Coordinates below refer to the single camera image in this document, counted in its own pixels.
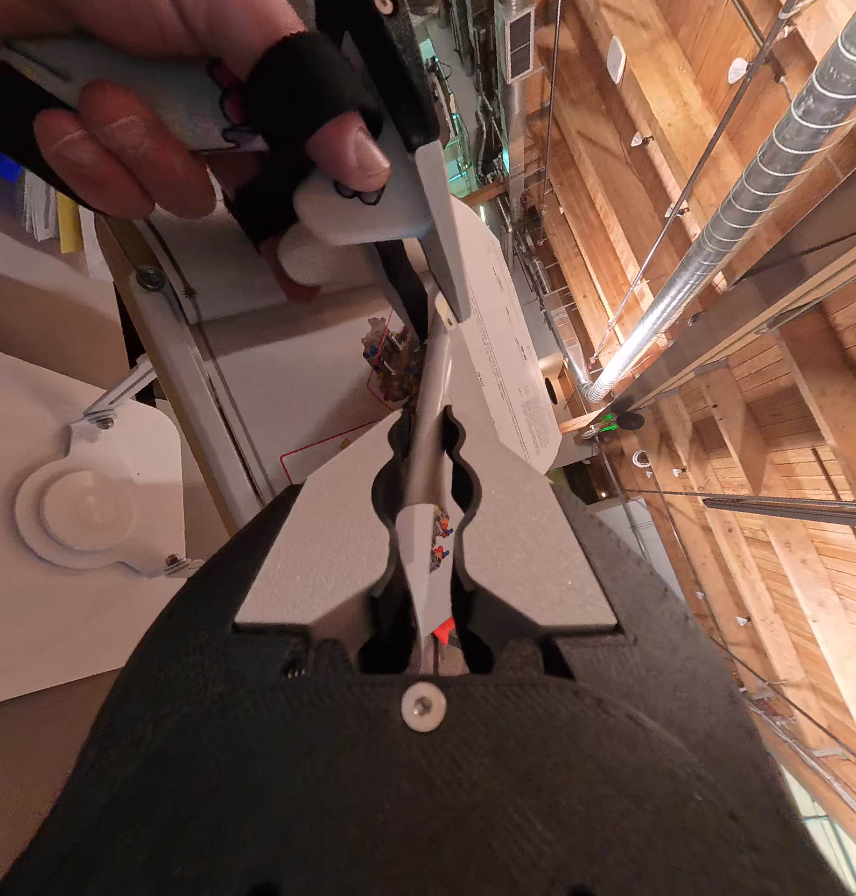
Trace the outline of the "silver ventilation duct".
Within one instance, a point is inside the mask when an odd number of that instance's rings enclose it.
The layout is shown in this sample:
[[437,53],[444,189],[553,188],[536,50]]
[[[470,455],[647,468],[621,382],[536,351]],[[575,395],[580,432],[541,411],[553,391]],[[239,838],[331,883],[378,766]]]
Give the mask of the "silver ventilation duct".
[[856,11],[622,346],[595,381],[580,386],[586,400],[599,402],[613,390],[855,123]]

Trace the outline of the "ceiling air vent unit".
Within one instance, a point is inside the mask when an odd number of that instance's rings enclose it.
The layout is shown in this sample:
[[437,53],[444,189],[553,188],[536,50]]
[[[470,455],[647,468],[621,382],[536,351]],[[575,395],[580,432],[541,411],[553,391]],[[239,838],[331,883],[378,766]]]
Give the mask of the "ceiling air vent unit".
[[535,3],[506,10],[501,21],[504,78],[514,84],[534,71]]

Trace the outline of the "dark ceiling rail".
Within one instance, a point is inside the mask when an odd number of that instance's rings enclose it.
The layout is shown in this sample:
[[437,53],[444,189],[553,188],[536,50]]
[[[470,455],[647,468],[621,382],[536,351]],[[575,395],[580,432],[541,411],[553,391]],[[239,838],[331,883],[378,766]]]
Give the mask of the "dark ceiling rail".
[[856,528],[856,502],[791,497],[704,497],[707,509]]

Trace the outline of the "lego instruction booklet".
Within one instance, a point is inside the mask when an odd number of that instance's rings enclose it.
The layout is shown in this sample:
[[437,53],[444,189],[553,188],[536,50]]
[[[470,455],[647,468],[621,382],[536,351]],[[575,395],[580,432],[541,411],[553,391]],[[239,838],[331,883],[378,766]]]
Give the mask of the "lego instruction booklet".
[[[451,579],[455,534],[462,513],[451,496],[452,464],[442,445],[446,407],[465,414],[481,430],[546,475],[561,444],[560,425],[534,351],[512,273],[499,240],[478,214],[454,196],[470,316],[457,323],[429,270],[418,239],[404,239],[409,260],[424,284],[429,336],[420,343],[392,308],[371,246],[349,246],[330,259],[315,231],[294,228],[292,246],[279,254],[295,275],[320,293],[308,305],[280,292],[280,302],[216,321],[198,335],[215,344],[232,396],[267,401],[263,428],[281,427],[282,461],[291,482],[271,497],[287,503],[286,517],[310,474],[333,460],[395,411],[411,414],[405,465],[405,497],[396,521],[400,558],[390,583],[372,598],[375,634],[368,641],[338,641],[352,655],[372,641],[398,649],[407,665],[410,649],[453,618]],[[278,532],[283,522],[278,523]],[[240,547],[242,597],[230,610],[234,622],[277,535],[265,548]]]

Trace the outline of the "white book stand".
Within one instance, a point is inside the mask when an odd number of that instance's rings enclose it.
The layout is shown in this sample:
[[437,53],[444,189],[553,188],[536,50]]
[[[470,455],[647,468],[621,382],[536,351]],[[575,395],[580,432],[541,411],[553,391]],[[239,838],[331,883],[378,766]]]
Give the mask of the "white book stand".
[[280,302],[222,209],[198,222],[160,212],[146,240],[176,298],[179,330],[154,325],[153,369],[179,404],[158,409],[0,353],[0,701],[123,665],[191,575],[184,558],[180,432],[211,493],[241,526],[287,484],[267,401],[232,396],[215,344],[191,336]]

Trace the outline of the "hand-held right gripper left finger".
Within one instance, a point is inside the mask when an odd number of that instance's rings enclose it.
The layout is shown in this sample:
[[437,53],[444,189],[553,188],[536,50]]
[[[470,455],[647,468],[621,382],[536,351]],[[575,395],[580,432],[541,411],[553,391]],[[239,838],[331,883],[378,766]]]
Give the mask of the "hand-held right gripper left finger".
[[395,411],[307,477],[234,622],[312,641],[368,641],[399,562],[411,414]]

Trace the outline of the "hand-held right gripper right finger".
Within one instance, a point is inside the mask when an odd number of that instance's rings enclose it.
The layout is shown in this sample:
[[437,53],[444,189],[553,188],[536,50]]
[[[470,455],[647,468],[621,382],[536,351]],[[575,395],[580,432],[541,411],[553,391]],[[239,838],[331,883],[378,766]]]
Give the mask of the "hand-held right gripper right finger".
[[456,528],[451,606],[460,641],[607,635],[618,619],[546,475],[448,406]]

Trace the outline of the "stack of papers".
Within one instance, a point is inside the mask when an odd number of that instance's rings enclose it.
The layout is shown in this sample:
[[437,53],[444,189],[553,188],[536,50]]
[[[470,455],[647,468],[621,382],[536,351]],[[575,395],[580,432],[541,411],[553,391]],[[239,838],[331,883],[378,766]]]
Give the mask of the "stack of papers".
[[21,174],[20,218],[32,239],[77,263],[91,279],[112,282],[98,241],[96,214],[28,169]]

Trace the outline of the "person's left hand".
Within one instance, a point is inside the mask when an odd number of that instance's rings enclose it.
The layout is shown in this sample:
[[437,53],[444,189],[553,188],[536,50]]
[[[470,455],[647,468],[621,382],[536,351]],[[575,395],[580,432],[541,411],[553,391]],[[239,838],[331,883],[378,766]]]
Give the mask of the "person's left hand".
[[[283,1],[0,2],[0,43],[76,29],[137,56],[216,57],[244,81],[266,51],[307,28]],[[80,199],[124,219],[147,218],[157,206],[202,218],[217,204],[212,176],[232,197],[267,159],[197,157],[142,99],[107,82],[89,84],[77,112],[41,112],[34,131],[42,156]],[[328,121],[303,147],[326,176],[361,194],[389,181],[391,163],[356,111]]]

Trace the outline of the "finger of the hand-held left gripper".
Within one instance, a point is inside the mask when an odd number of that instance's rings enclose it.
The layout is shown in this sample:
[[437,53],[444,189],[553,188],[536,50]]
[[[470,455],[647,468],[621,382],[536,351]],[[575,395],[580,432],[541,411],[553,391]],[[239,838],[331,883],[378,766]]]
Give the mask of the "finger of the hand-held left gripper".
[[392,308],[415,338],[424,343],[429,336],[429,305],[424,284],[409,260],[402,241],[375,243],[382,285]]
[[470,298],[456,228],[454,196],[449,192],[439,139],[417,148],[413,162],[429,213],[428,230],[420,238],[422,252],[456,322],[463,323],[470,316]]

